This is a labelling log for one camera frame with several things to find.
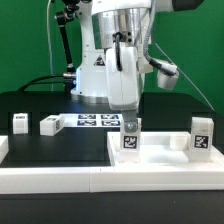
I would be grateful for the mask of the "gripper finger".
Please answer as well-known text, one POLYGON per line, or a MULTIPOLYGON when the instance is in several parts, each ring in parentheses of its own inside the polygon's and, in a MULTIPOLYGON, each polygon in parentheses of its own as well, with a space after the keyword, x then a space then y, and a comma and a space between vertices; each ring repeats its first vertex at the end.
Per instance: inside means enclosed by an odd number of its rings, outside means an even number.
POLYGON ((135 110, 127 110, 122 112, 124 130, 126 133, 134 133, 138 129, 137 113, 135 110))

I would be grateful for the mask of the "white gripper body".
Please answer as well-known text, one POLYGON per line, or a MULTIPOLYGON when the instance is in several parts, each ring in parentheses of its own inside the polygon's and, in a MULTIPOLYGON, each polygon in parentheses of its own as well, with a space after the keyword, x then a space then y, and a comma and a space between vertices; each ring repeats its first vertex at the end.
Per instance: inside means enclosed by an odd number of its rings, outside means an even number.
POLYGON ((115 49, 106 52, 108 101, 112 110, 135 110, 139 104, 138 61, 135 47, 120 47, 122 70, 116 66, 115 49))

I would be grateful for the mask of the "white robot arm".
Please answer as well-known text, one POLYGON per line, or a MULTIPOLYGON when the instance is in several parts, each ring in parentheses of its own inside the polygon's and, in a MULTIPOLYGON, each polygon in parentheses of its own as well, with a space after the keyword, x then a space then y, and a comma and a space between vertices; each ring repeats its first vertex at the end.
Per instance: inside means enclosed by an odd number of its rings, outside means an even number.
POLYGON ((178 78, 175 64, 148 53, 155 15, 194 10, 204 0, 62 1, 64 21, 77 18, 81 25, 81 65, 68 63, 68 70, 76 74, 73 96, 108 102, 111 109, 122 113, 124 130, 135 132, 145 75, 157 69, 159 86, 165 89, 173 88, 178 78))

